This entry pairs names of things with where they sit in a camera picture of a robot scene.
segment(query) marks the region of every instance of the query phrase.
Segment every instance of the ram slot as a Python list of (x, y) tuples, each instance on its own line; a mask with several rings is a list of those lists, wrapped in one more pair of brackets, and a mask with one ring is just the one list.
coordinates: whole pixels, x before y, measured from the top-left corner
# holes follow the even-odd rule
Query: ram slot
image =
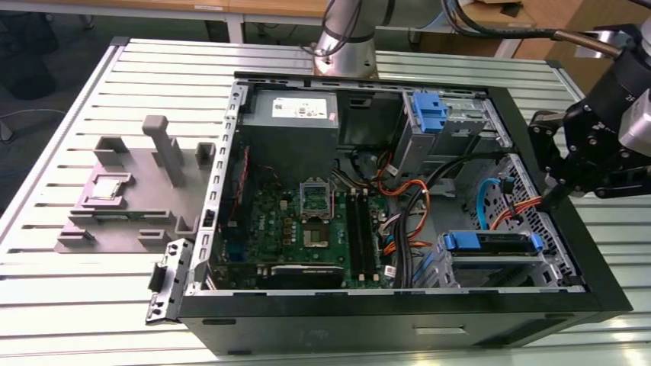
[(368, 196), (365, 195), (365, 192), (357, 197), (357, 222), (357, 234), (361, 243), (361, 265), (365, 279), (369, 280), (376, 273), (376, 268), (373, 233), (370, 232), (370, 212), (368, 210)]
[(348, 227), (348, 247), (349, 247), (349, 270), (353, 278), (362, 272), (361, 266), (361, 241), (357, 220), (357, 194), (350, 192), (345, 195), (345, 223)]

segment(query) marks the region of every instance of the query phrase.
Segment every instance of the cardboard box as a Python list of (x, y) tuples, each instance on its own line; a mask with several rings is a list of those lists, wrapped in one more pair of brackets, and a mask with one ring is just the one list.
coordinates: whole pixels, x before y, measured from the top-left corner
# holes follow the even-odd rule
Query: cardboard box
[(521, 27), (530, 28), (536, 25), (534, 20), (526, 14), (524, 8), (517, 12), (517, 16), (510, 17), (501, 14), (500, 4), (484, 4), (482, 2), (473, 2), (462, 7), (468, 17), (480, 25), (492, 27)]
[(484, 4), (508, 4), (508, 3), (521, 3), (521, 0), (477, 0)]

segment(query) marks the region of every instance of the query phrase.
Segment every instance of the white table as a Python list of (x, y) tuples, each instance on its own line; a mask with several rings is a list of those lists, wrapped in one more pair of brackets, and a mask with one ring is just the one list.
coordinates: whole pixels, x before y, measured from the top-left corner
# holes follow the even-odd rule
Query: white table
[[(579, 92), (544, 62), (380, 52), (382, 79), (506, 87), (525, 118), (561, 111)], [(112, 46), (14, 200), (0, 219), (0, 364), (164, 364), (228, 361), (182, 325), (146, 327), (146, 289), (160, 255), (58, 255), (56, 236), (88, 179), (100, 135), (145, 146), (140, 121), (165, 114), (181, 146), (213, 140), (234, 70), (309, 73), (296, 47), (161, 40)], [(504, 366), (629, 364), (651, 359), (651, 197), (575, 200), (588, 230), (635, 307), (516, 350), (236, 358), (277, 365), (436, 364)]]
[[(140, 9), (140, 8), (120, 8), (113, 6), (98, 5), (78, 5), (78, 4), (54, 4), (54, 3), (36, 3), (29, 0), (0, 0), (0, 10), (13, 11), (38, 11), (41, 13), (61, 13), (61, 14), (86, 14), (86, 15), (108, 15), (118, 17), (137, 17), (137, 18), (165, 18), (165, 19), (189, 19), (198, 21), (222, 21), (228, 26), (228, 35), (230, 43), (244, 43), (244, 23), (276, 23), (276, 24), (297, 24), (297, 25), (321, 25), (320, 18), (306, 17), (288, 17), (270, 14), (238, 14), (222, 12), (220, 6), (202, 6), (200, 11), (178, 11), (162, 9)], [(88, 19), (81, 17), (84, 26), (88, 27)], [(378, 27), (378, 29), (393, 29), (406, 31), (406, 28), (397, 27)], [(416, 32), (432, 33), (450, 33), (449, 26), (441, 26), (434, 29), (418, 30), (409, 29)], [(502, 40), (494, 52), (497, 58), (512, 58), (520, 46), (521, 40)]]

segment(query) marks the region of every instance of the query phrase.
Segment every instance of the metal bracket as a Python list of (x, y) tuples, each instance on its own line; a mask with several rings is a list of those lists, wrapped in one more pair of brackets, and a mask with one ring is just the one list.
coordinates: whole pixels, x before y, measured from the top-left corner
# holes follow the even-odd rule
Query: metal bracket
[(149, 290), (153, 292), (145, 324), (180, 323), (177, 320), (181, 295), (190, 266), (194, 244), (188, 239), (168, 243), (162, 261), (153, 266)]

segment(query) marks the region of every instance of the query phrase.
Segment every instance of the wire bundle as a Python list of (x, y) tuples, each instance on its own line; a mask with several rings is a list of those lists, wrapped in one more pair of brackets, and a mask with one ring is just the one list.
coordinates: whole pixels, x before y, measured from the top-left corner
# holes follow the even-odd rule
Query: wire bundle
[[(514, 204), (514, 209), (516, 209), (516, 215), (521, 214), (522, 212), (526, 211), (530, 207), (534, 207), (540, 204), (541, 197), (536, 196), (526, 201), (521, 201), (517, 204)], [(505, 220), (512, 218), (512, 212), (509, 209), (504, 209), (498, 215), (497, 218), (494, 219), (494, 222), (490, 225), (490, 230), (496, 230), (498, 224)]]

